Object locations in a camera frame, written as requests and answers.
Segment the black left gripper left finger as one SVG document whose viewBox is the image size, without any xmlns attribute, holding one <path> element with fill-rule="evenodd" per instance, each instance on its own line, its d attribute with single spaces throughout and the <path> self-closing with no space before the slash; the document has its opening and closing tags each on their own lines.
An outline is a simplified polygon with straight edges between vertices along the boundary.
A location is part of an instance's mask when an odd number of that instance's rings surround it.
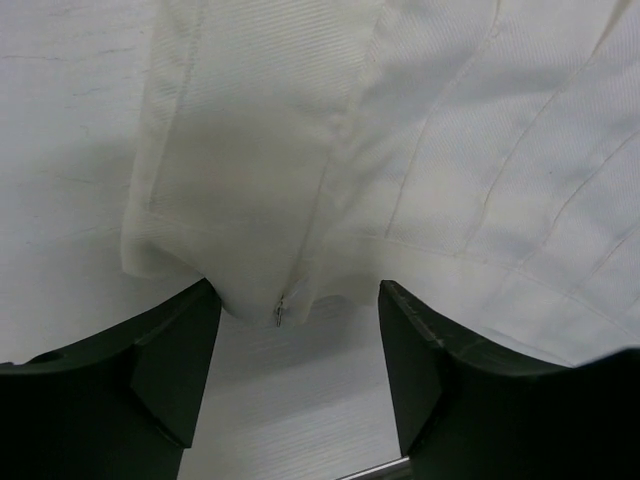
<svg viewBox="0 0 640 480">
<path fill-rule="evenodd" d="M 2 364 L 2 478 L 177 478 L 220 315 L 202 280 L 84 340 Z"/>
</svg>

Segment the white pleated skirt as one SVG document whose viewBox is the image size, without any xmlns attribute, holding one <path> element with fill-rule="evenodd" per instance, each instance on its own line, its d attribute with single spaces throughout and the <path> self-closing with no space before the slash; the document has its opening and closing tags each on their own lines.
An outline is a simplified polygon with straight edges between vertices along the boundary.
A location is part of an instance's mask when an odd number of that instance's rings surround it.
<svg viewBox="0 0 640 480">
<path fill-rule="evenodd" d="M 124 270 L 303 323 L 400 283 L 577 365 L 639 342 L 635 1 L 161 1 Z"/>
</svg>

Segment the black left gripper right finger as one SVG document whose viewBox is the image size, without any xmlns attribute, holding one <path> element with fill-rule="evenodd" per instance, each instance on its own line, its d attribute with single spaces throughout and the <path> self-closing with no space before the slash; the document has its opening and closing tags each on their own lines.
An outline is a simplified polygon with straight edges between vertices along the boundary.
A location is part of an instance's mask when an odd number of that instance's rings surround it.
<svg viewBox="0 0 640 480">
<path fill-rule="evenodd" d="M 506 348 L 393 281 L 378 295 L 401 454 L 416 479 L 635 479 L 639 352 L 578 367 Z"/>
</svg>

